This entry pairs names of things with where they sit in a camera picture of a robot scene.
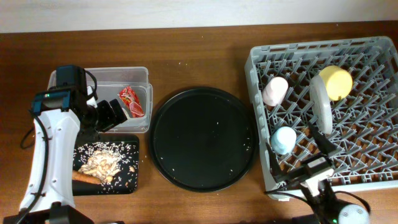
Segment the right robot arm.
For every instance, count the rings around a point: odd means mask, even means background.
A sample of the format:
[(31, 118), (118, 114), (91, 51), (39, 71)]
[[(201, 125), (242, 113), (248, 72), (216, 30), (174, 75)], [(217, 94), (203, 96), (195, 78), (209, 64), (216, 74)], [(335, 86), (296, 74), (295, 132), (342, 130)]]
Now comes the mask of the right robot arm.
[(286, 181), (287, 184), (264, 193), (296, 198), (312, 209), (313, 213), (310, 215), (293, 217), (291, 222), (295, 224), (369, 223), (371, 207), (367, 201), (345, 191), (344, 194), (360, 201), (362, 205), (338, 199), (336, 195), (339, 192), (335, 192), (328, 181), (335, 172), (330, 156), (337, 152), (336, 146), (320, 133), (316, 126), (308, 123), (308, 128), (320, 152), (304, 160), (300, 167), (289, 172), (282, 172), (275, 155), (271, 154), (271, 173), (274, 180)]

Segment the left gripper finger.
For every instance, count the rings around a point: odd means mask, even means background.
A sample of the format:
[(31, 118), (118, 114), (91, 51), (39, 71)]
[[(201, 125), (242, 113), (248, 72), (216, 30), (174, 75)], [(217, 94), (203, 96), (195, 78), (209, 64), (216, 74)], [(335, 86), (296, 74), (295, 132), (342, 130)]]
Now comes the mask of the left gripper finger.
[(125, 115), (119, 101), (117, 99), (113, 99), (109, 102), (115, 114), (115, 124), (121, 124), (127, 120), (127, 116)]
[(97, 104), (96, 111), (98, 113), (98, 121), (96, 124), (97, 131), (108, 131), (114, 127), (116, 120), (115, 113), (108, 101), (103, 100)]

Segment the yellow bowl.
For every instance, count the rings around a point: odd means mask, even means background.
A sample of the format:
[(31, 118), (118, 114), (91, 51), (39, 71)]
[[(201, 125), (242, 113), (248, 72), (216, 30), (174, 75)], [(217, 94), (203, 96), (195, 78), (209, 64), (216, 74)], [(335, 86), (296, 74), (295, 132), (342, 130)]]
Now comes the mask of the yellow bowl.
[(328, 97), (331, 101), (339, 101), (346, 98), (353, 87), (353, 79), (350, 73), (336, 65), (330, 65), (320, 71)]

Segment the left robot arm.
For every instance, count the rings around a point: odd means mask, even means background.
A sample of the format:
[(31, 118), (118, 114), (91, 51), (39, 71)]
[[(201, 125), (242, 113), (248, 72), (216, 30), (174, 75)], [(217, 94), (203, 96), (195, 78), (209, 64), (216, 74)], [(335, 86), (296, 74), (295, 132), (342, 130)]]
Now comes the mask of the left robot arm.
[(55, 85), (34, 96), (34, 156), (29, 185), (19, 213), (4, 223), (91, 223), (75, 209), (72, 191), (73, 152), (80, 135), (95, 136), (125, 122), (117, 100), (97, 100), (89, 86), (92, 73), (76, 65), (55, 71)]

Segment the blue cup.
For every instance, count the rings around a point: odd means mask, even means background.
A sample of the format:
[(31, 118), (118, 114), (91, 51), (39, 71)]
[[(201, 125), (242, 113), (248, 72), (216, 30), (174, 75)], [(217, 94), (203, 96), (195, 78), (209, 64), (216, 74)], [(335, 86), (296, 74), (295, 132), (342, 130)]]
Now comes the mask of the blue cup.
[(296, 139), (296, 132), (288, 126), (283, 126), (272, 135), (271, 147), (275, 153), (285, 155), (293, 151)]

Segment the food scraps pile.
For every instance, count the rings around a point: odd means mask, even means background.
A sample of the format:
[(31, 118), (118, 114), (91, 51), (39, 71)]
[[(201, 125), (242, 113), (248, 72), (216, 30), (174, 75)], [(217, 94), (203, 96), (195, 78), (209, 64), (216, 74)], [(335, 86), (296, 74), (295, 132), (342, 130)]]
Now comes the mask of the food scraps pile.
[(78, 170), (82, 174), (96, 177), (102, 183), (110, 183), (121, 171), (122, 156), (114, 151), (95, 151)]

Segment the pink cup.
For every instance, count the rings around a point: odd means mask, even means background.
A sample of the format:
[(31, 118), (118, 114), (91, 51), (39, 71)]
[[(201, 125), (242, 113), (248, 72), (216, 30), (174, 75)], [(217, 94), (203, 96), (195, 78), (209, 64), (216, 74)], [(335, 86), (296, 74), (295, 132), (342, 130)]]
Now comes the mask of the pink cup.
[(289, 84), (282, 77), (274, 77), (262, 91), (262, 100), (267, 106), (280, 105), (287, 93)]

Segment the orange carrot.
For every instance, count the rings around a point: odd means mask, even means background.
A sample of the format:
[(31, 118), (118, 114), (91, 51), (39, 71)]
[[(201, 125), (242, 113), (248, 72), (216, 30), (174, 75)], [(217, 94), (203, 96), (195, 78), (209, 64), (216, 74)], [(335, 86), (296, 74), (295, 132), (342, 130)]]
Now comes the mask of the orange carrot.
[(86, 182), (89, 184), (101, 184), (101, 180), (99, 178), (83, 174), (75, 170), (72, 171), (72, 179), (80, 182)]

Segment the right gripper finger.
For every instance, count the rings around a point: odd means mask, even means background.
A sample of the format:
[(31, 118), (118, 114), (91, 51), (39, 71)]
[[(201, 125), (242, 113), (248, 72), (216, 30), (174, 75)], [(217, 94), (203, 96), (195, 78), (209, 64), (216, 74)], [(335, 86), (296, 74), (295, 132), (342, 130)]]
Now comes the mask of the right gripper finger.
[(338, 153), (337, 147), (332, 142), (330, 142), (325, 135), (320, 133), (317, 127), (315, 127), (311, 123), (308, 123), (308, 127), (310, 130), (310, 134), (314, 138), (315, 143), (317, 144), (317, 147), (322, 154), (331, 157)]
[(271, 145), (266, 143), (266, 148), (269, 154), (269, 164), (270, 164), (270, 172), (273, 176), (274, 180), (279, 183), (284, 180), (284, 173), (282, 172), (279, 163), (277, 161), (276, 155), (273, 152)]

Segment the light grey plate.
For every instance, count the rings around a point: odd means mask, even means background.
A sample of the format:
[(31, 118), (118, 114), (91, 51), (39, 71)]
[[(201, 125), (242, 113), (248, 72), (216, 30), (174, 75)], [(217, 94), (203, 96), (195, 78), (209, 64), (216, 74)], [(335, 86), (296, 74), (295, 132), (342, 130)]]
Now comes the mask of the light grey plate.
[(316, 124), (319, 131), (331, 134), (333, 130), (331, 104), (326, 86), (319, 75), (310, 80), (310, 99), (313, 102), (312, 111), (317, 117)]

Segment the red snack wrapper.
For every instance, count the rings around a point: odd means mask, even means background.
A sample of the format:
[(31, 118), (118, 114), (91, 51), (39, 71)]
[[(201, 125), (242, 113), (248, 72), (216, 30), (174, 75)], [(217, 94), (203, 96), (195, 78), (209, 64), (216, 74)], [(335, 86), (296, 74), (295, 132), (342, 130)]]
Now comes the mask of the red snack wrapper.
[(136, 92), (127, 86), (118, 93), (119, 98), (127, 106), (133, 118), (141, 118), (144, 116), (141, 103)]

